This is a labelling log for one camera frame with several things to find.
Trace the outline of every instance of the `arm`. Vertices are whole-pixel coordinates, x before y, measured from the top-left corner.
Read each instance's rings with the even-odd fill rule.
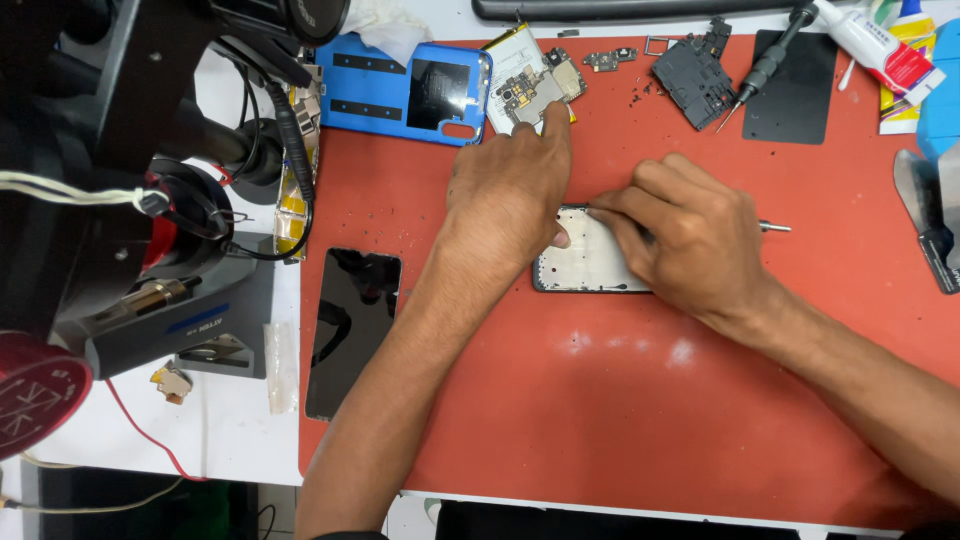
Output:
[[[590,206],[654,293],[814,384],[904,474],[960,505],[960,389],[827,317],[769,274],[750,195],[671,154],[642,162],[630,186]],[[657,240],[646,243],[636,223]]]
[[[380,530],[434,396],[520,272],[569,244],[554,218],[570,178],[566,106],[457,155],[447,217],[413,295],[340,405],[300,491],[295,537]]]

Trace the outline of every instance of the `white table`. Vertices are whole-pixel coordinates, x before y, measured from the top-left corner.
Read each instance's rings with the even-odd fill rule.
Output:
[[[469,0],[405,0],[404,3],[430,25],[438,40],[489,39],[510,26],[507,23],[486,23],[478,20],[470,9]],[[937,19],[938,24],[960,16],[960,2],[925,0],[924,9]],[[732,16],[727,20],[736,34],[753,34],[760,29],[786,27],[786,16],[783,13]],[[818,21],[807,30],[823,31],[821,24]],[[555,37],[557,32],[567,28],[578,28],[583,37],[640,37],[685,35],[691,32],[702,34],[709,26],[707,19],[703,18],[650,24],[535,24],[533,28],[537,37]],[[197,96],[207,117],[229,126],[235,125],[239,116],[242,87],[239,76],[230,63],[211,53],[205,55],[197,70]],[[260,91],[258,97],[261,113],[271,113],[271,110],[264,107],[270,103],[266,94]],[[232,191],[228,192],[236,209],[247,212],[256,219],[253,224],[243,224],[238,229],[264,233],[271,231],[273,207],[255,207],[233,196]],[[284,266],[280,263],[276,267],[274,322],[278,321],[290,322],[295,329],[300,327],[298,265]],[[297,413],[271,416],[267,404],[267,384],[264,380],[193,373],[193,392],[186,397],[183,405],[171,405],[165,403],[149,383],[150,375],[164,361],[165,359],[158,359],[113,380],[140,427],[170,447],[188,474],[291,485],[302,483],[297,467]],[[102,382],[95,382],[90,395],[77,413],[59,430],[36,445],[31,453],[39,459],[58,463],[176,473],[163,450],[133,430]],[[4,491],[15,494],[17,486],[12,480],[15,480],[13,477],[16,475],[7,471],[11,469],[11,462],[5,463],[8,478]],[[462,494],[458,494],[457,498],[493,501],[464,497]],[[630,513],[702,519],[700,516],[664,512]],[[760,524],[757,520],[736,518],[720,521]],[[0,521],[0,530],[3,525],[4,521]],[[790,527],[791,524],[778,525]]]

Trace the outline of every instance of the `black tape strip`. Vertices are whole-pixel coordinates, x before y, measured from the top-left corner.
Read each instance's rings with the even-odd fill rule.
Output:
[[[369,103],[342,101],[339,99],[330,100],[330,112],[360,114],[361,116],[372,116],[374,118],[384,118],[387,120],[397,121],[403,119],[403,109],[398,109],[396,107],[383,107],[381,105],[371,105]]]
[[[398,61],[371,57],[358,57],[355,55],[342,55],[339,53],[334,53],[333,65],[336,65],[337,67],[353,67],[355,69],[382,71],[384,73],[396,73],[397,75],[407,74],[407,68],[400,65]]]

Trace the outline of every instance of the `black phone screen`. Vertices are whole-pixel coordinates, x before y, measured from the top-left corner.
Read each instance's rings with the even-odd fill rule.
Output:
[[[396,316],[402,262],[330,248],[324,262],[317,332],[303,412],[329,421],[380,347]]]

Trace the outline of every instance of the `smartphone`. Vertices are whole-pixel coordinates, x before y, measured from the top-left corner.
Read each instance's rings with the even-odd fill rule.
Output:
[[[303,412],[329,421],[394,325],[402,262],[330,248],[324,261],[317,332]]]
[[[627,268],[610,229],[587,213],[587,205],[561,206],[557,221],[570,235],[570,247],[549,247],[534,261],[538,291],[650,292]]]

